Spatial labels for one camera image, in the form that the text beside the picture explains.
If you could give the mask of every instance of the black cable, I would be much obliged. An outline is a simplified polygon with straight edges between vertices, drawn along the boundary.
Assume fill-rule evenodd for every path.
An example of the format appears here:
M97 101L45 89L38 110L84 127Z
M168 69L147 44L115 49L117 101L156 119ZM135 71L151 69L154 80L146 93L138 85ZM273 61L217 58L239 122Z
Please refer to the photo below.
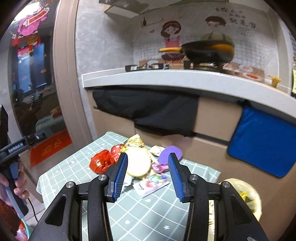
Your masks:
M31 204L31 207L32 207L32 209L33 209L33 213L34 213L34 217L35 217L36 221L39 222L38 219L37 219L37 217L36 217L36 213L35 213L35 209L34 209L34 207L33 207L33 204L31 203L31 200L30 200L29 198L28 198L28 201L29 201L29 203Z

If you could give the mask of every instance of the purple oval object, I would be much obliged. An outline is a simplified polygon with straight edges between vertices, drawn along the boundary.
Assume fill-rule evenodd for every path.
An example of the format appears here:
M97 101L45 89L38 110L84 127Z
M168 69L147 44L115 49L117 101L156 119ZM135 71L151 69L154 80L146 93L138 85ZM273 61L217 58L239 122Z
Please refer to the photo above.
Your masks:
M167 165L168 164L168 156L171 153L175 153L178 160L180 160L183 156L182 151L176 147L176 146L169 146L166 149L164 149L161 153L160 156L158 158L158 162L161 165Z

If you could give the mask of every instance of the white countertop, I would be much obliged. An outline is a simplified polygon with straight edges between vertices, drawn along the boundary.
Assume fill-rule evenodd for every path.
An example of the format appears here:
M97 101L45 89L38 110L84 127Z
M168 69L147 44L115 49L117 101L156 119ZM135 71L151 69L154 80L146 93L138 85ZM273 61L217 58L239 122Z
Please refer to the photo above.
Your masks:
M250 100L296 118L296 99L257 81L199 70L143 70L124 72L124 68L82 75L83 87L108 85L158 85L222 93Z

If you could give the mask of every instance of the finger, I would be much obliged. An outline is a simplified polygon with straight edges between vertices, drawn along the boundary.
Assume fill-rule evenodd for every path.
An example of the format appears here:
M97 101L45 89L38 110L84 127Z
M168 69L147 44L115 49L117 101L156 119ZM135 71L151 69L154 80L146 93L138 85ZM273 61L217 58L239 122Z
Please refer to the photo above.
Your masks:
M0 173L0 184L2 184L5 187L9 186L8 180L6 179L6 177Z
M19 170L20 172L24 171L24 164L22 162L19 162Z
M19 178L15 181L15 185L17 188L20 188L25 183L25 173L20 172Z
M22 193L26 190L27 184L28 184L28 182L27 182L27 180L26 180L25 183L24 183L24 185L22 185L22 186L19 187L19 188L15 188L15 189L14 189L14 193L15 193L15 195L18 196L18 195L22 194Z
M30 196L30 193L26 190L19 195L19 198L21 198L22 200L26 200L29 196Z

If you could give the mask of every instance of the human hand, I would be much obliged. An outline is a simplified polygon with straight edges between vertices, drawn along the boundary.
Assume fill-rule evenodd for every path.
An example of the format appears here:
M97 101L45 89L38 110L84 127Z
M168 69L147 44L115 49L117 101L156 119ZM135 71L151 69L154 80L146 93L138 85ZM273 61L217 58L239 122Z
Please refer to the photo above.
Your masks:
M19 196L21 199L26 200L29 197L29 192L26 190L28 182L25 180L24 165L19 162L20 175L19 178L15 181L16 188L14 189L15 195ZM5 202L7 205L12 207L12 203L8 198L5 188L8 187L8 180L0 173L0 199Z

